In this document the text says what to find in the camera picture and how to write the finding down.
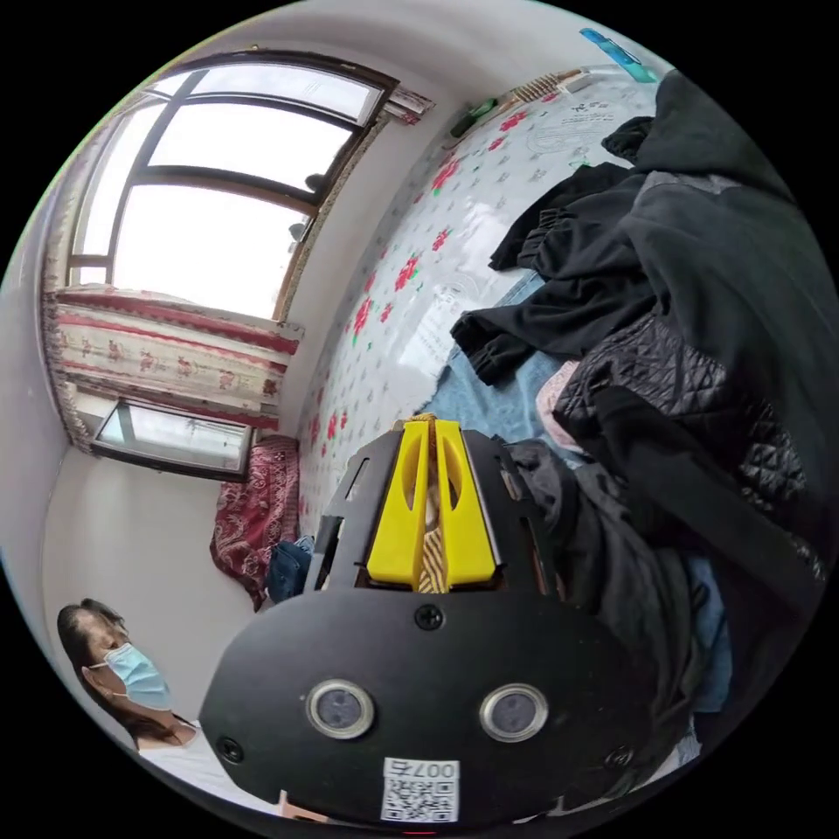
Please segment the person's right hand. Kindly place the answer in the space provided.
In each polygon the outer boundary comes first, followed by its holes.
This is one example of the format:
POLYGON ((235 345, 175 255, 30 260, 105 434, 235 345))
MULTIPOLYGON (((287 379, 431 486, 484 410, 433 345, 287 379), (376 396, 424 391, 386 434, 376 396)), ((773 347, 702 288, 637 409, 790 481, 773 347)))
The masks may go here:
POLYGON ((294 821, 336 823, 336 819, 327 815, 322 808, 312 807, 286 790, 281 792, 279 815, 294 821))

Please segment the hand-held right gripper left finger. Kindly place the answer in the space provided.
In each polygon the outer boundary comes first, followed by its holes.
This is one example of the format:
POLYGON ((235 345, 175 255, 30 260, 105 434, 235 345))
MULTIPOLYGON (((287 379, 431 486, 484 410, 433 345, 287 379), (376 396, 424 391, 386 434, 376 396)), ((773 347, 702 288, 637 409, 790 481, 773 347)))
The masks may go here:
POLYGON ((402 428, 366 570, 374 582, 418 582, 428 491, 428 423, 402 428))

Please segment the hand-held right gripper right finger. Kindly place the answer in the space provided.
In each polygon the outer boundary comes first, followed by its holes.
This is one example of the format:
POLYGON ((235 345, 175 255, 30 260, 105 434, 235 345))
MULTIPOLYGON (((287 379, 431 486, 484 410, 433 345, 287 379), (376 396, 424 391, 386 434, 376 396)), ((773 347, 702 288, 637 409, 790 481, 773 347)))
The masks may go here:
POLYGON ((447 582, 490 582, 496 559, 461 428, 434 423, 439 525, 447 582))

